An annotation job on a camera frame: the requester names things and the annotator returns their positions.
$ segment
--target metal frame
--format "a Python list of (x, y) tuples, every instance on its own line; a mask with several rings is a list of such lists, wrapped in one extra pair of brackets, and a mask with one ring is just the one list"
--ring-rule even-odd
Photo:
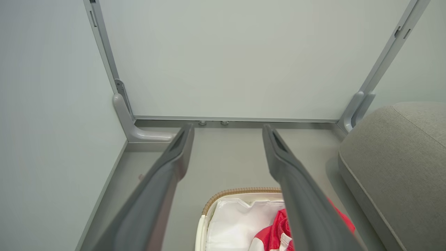
[[(112, 48), (108, 40), (107, 30), (105, 22), (102, 16), (99, 0), (84, 0), (88, 17), (91, 19), (91, 26), (93, 33), (95, 34), (96, 42), (98, 44), (99, 51), (103, 57), (104, 65), (109, 75), (113, 91), (115, 94), (120, 94), (121, 97), (114, 97), (117, 100), (122, 99), (125, 107), (128, 110), (128, 114), (131, 120), (188, 120), (188, 121), (258, 121), (258, 122), (312, 122), (312, 123), (337, 123), (344, 133), (350, 132), (353, 127), (359, 123), (359, 121), (365, 115), (370, 104), (373, 102), (376, 94), (373, 89), (381, 80), (384, 73), (400, 51), (406, 39), (409, 37), (410, 32), (414, 29), (416, 23), (420, 19), (430, 0), (411, 0), (406, 10), (404, 11), (401, 19), (392, 32), (389, 40), (387, 41), (383, 51), (379, 55), (373, 68), (366, 77), (364, 83), (360, 87), (359, 91), (354, 94), (349, 105), (345, 109), (344, 113), (339, 120), (331, 119), (287, 119), (287, 118), (236, 118), (236, 117), (172, 117), (172, 116), (134, 116), (130, 107), (130, 102), (125, 91), (124, 83), (119, 79), (116, 63), (113, 58)], [(121, 111), (121, 115), (118, 116), (121, 119), (121, 124), (129, 138), (129, 142), (146, 142), (156, 139), (156, 133), (148, 135), (142, 133), (140, 129), (135, 126), (128, 126), (128, 116), (124, 114), (120, 107), (121, 101), (118, 107), (115, 104), (115, 109)]]
[(183, 117), (183, 116), (135, 116), (138, 120), (187, 120), (187, 121), (242, 121), (242, 122), (308, 122), (337, 123), (338, 119), (248, 118), (248, 117)]
[(107, 71), (107, 74), (111, 74), (112, 77), (112, 88), (114, 93), (119, 93), (122, 95), (125, 101), (125, 105), (133, 118), (132, 108), (130, 102), (128, 101), (127, 92), (125, 91), (124, 82), (119, 79), (118, 69), (116, 68), (115, 59), (113, 57), (112, 47), (110, 41), (108, 40), (107, 29), (105, 28), (104, 18), (102, 16), (101, 5), (99, 1), (96, 0), (84, 0), (87, 12), (89, 12), (88, 17), (90, 18), (91, 28), (95, 34), (96, 43), (98, 44), (99, 50), (102, 51), (101, 57)]
[(410, 32), (414, 29), (430, 0), (411, 0), (403, 13), (400, 21), (393, 30), (386, 46), (378, 57), (375, 65), (368, 74), (359, 91), (354, 94), (342, 114), (338, 126), (349, 133), (353, 127), (359, 123), (366, 113), (368, 107), (373, 102), (376, 94), (372, 92), (381, 78), (386, 73), (392, 61), (400, 51)]

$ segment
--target gray floor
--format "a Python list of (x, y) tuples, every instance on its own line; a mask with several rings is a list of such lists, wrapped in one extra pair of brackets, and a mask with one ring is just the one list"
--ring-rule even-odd
[[(368, 250), (384, 250), (353, 195), (337, 171), (337, 152), (343, 135), (335, 124), (272, 123), (323, 192), (357, 227), (356, 236)], [(181, 122), (143, 121), (146, 130), (178, 131)], [(168, 220), (163, 250), (194, 249), (201, 211), (216, 193), (244, 187), (278, 187), (268, 172), (262, 123), (208, 122), (196, 126), (185, 178), (178, 184)], [(165, 144), (129, 145), (88, 231), (82, 250), (89, 250), (119, 208), (161, 155)]]

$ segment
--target white fabric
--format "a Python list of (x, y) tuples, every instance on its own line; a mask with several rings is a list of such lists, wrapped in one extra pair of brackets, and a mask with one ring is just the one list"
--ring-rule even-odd
[(222, 199), (217, 202), (206, 237), (206, 251), (246, 251), (254, 236), (272, 225), (283, 201), (255, 201)]
[[(285, 233), (282, 233), (281, 236), (280, 236), (280, 246), (279, 246), (279, 249), (270, 249), (268, 251), (286, 251), (286, 249), (289, 246), (289, 243), (292, 240), (293, 239), (291, 237), (287, 236)], [(263, 241), (264, 240), (261, 240), (261, 239), (255, 237), (252, 240), (251, 246), (249, 247), (248, 251), (267, 251), (267, 250), (265, 250), (265, 245), (264, 245)]]

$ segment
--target fabric cushion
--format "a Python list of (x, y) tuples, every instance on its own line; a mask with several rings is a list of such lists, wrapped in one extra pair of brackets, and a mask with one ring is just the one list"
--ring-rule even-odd
[(446, 250), (446, 104), (382, 107), (347, 135), (339, 157), (386, 248)]

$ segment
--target woven rim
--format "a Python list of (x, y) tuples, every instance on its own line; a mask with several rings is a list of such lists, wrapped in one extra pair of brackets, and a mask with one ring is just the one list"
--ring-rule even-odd
[(236, 189), (229, 189), (221, 191), (214, 196), (212, 196), (211, 199), (206, 203), (206, 206), (203, 208), (203, 212), (201, 215), (207, 215), (207, 212), (209, 211), (209, 208), (211, 205), (218, 200), (219, 198), (231, 195), (231, 194), (239, 194), (239, 193), (252, 193), (252, 192), (272, 192), (272, 193), (282, 193), (282, 190), (280, 188), (236, 188)]

